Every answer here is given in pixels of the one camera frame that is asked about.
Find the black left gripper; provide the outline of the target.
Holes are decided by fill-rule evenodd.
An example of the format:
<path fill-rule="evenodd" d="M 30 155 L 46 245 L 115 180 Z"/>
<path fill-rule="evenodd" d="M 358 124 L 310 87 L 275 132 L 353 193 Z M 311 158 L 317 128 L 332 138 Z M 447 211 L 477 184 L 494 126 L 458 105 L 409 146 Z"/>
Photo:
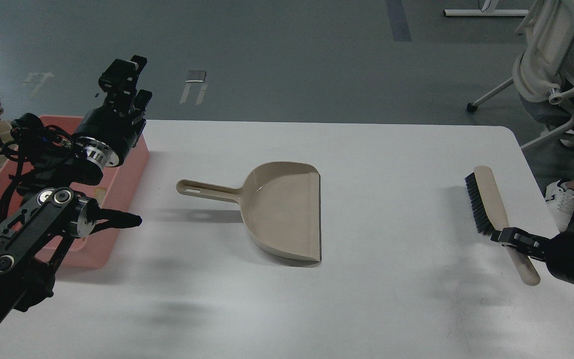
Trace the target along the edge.
<path fill-rule="evenodd" d="M 141 55 L 133 55 L 130 60 L 114 59 L 98 80 L 106 94 L 106 107 L 90 111 L 73 134 L 86 160 L 99 168 L 123 165 L 145 128 L 144 115 L 153 93 L 137 90 L 137 83 L 146 64 L 146 57 Z M 121 116 L 118 112 L 129 113 Z"/>

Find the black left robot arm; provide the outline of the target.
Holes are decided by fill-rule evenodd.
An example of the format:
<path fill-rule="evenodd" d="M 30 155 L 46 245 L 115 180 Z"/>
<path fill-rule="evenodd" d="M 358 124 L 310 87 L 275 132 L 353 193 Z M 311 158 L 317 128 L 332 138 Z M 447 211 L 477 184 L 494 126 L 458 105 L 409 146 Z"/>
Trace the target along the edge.
<path fill-rule="evenodd" d="M 99 77 L 105 93 L 73 134 L 26 113 L 0 136 L 0 154 L 16 164 L 0 198 L 0 324 L 54 295 L 56 273 L 75 239 L 141 225 L 137 214 L 102 208 L 73 183 L 96 185 L 122 166 L 146 126 L 152 93 L 137 89 L 147 59 L 116 59 Z M 0 100 L 0 119 L 3 109 Z"/>

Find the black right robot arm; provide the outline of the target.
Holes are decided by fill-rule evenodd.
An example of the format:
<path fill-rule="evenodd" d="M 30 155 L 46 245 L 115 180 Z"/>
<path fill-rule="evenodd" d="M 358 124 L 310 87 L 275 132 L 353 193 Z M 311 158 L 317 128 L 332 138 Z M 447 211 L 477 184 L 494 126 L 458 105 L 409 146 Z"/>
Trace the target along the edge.
<path fill-rule="evenodd" d="M 516 227 L 506 227 L 492 232 L 490 239 L 506 248 L 524 284 L 540 284 L 541 277 L 533 260 L 545 263 L 556 279 L 574 284 L 574 232 L 545 238 Z"/>

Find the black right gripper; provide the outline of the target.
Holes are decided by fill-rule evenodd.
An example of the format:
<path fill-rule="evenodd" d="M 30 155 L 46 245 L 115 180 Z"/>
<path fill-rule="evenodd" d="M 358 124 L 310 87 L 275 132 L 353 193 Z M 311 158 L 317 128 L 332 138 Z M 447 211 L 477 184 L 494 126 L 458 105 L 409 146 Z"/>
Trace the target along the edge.
<path fill-rule="evenodd" d="M 529 259 L 545 262 L 556 279 L 574 284 L 574 232 L 563 232 L 549 239 L 517 227 L 506 227 L 494 230 L 490 240 Z"/>

